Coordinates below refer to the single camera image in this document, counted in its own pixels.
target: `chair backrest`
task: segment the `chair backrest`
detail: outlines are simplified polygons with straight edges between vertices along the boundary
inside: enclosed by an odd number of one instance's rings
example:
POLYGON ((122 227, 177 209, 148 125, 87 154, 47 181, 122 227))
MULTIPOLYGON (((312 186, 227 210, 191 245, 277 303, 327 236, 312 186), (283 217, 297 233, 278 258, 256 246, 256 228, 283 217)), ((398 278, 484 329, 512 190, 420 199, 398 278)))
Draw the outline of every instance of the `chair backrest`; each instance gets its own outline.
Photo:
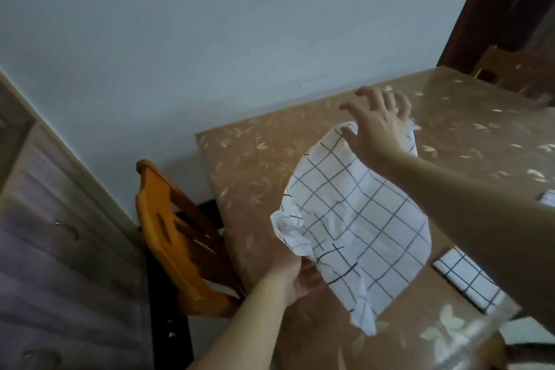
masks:
POLYGON ((522 51, 510 52, 489 46, 472 71, 478 78, 483 72, 495 74, 497 85, 538 99, 544 94, 555 94, 555 65, 522 51))
POLYGON ((136 169, 141 175, 135 200, 142 231, 147 246, 180 290, 182 312, 231 316, 244 295, 218 230, 150 161, 139 161, 136 169), (172 205, 183 211, 189 222, 180 219, 172 205), (228 286, 240 298, 214 291, 204 280, 228 286))

